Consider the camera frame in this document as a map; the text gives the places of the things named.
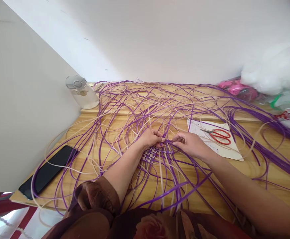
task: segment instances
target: scissors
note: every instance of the scissors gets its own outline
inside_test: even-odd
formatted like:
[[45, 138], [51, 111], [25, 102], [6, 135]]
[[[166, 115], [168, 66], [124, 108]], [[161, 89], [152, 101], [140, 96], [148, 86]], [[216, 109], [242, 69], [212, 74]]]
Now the scissors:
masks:
[[[216, 140], [220, 144], [224, 144], [224, 145], [231, 144], [231, 140], [229, 139], [231, 135], [227, 131], [224, 131], [223, 129], [213, 129], [212, 131], [204, 130], [204, 129], [201, 129], [201, 130], [208, 133], [214, 140]], [[222, 142], [218, 140], [217, 138], [225, 139], [226, 142]]]

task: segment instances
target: brown floral clothing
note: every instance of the brown floral clothing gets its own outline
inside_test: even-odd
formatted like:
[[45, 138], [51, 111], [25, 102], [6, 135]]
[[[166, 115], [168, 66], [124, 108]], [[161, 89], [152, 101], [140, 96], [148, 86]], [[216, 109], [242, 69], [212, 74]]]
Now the brown floral clothing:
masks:
[[220, 217], [180, 210], [171, 217], [138, 208], [117, 215], [120, 203], [112, 185], [100, 177], [82, 183], [62, 221], [44, 239], [249, 239], [243, 231]]

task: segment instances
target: plastic water bottle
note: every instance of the plastic water bottle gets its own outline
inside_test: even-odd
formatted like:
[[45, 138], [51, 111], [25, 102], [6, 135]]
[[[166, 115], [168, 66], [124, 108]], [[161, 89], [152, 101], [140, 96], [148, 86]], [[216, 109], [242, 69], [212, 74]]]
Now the plastic water bottle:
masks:
[[97, 95], [83, 77], [78, 75], [67, 77], [66, 86], [82, 109], [91, 109], [99, 104]]

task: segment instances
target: white wall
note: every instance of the white wall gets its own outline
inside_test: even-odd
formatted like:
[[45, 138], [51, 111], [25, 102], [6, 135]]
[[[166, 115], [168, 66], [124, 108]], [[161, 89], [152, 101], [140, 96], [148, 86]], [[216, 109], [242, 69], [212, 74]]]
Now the white wall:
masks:
[[90, 81], [217, 83], [290, 36], [290, 0], [4, 1]]
[[0, 0], [0, 192], [17, 190], [47, 144], [79, 115], [65, 87], [76, 74]]

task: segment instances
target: smartphone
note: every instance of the smartphone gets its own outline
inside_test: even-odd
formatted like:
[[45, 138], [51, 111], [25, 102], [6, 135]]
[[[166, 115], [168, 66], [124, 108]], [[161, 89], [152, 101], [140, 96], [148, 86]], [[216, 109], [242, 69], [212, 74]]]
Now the smartphone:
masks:
[[[76, 149], [66, 145], [59, 150], [49, 162], [59, 166], [66, 166], [67, 162], [71, 162], [78, 154]], [[49, 163], [45, 163], [40, 167], [35, 178], [33, 190], [36, 194], [40, 194], [45, 187], [56, 177], [56, 175], [63, 170], [62, 167], [57, 167]], [[31, 195], [31, 182], [33, 175], [19, 187], [19, 191], [28, 199], [33, 200]]]

